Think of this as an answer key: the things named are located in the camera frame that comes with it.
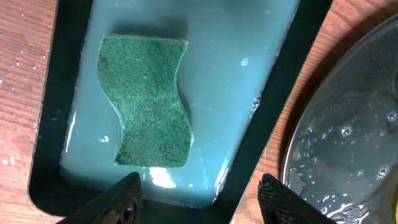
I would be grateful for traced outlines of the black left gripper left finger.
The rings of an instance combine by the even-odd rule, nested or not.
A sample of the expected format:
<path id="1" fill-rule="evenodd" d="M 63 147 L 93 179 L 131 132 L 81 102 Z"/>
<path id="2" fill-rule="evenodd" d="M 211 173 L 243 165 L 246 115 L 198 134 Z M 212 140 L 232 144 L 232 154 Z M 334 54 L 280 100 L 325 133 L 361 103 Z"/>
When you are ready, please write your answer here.
<path id="1" fill-rule="evenodd" d="M 132 172 L 58 224 L 138 224 L 142 203 L 140 176 Z"/>

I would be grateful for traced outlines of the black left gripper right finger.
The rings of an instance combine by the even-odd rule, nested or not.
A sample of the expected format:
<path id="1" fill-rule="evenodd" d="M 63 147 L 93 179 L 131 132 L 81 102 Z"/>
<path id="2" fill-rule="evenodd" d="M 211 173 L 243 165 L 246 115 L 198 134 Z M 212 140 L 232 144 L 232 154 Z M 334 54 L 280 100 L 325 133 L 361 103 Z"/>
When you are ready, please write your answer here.
<path id="1" fill-rule="evenodd" d="M 335 224 L 270 174 L 264 174 L 257 199 L 266 224 Z"/>

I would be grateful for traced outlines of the green yellow sponge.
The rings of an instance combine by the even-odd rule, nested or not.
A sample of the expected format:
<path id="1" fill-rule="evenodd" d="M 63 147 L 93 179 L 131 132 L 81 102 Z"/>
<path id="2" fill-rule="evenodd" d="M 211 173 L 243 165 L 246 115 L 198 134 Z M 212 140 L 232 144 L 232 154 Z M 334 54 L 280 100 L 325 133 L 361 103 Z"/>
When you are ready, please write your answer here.
<path id="1" fill-rule="evenodd" d="M 117 166 L 182 167 L 193 133 L 178 94 L 177 72 L 188 49 L 183 39 L 108 34 L 96 74 L 121 123 Z"/>

